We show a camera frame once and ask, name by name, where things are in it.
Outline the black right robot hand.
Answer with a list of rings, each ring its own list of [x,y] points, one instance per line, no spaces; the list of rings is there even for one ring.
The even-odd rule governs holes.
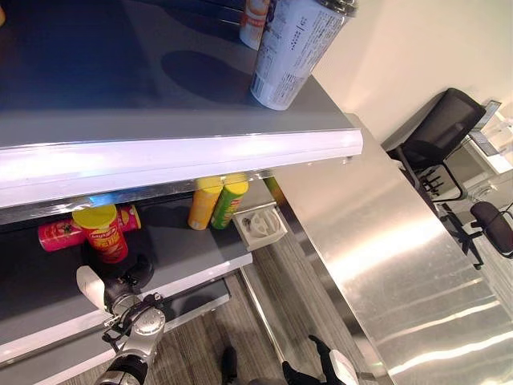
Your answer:
[[[292,368],[288,361],[281,364],[283,375],[287,384],[339,384],[356,385],[358,384],[357,373],[353,364],[340,351],[331,349],[317,336],[310,334],[309,339],[313,341],[317,348],[317,354],[320,359],[322,373],[325,382],[299,372]]]

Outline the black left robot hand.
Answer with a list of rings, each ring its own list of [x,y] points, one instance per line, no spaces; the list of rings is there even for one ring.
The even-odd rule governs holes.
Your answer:
[[[75,278],[80,292],[95,307],[114,314],[115,304],[126,296],[135,295],[145,287],[154,274],[153,263],[143,254],[136,256],[136,262],[127,271],[110,277],[98,274],[90,265],[76,270]]]

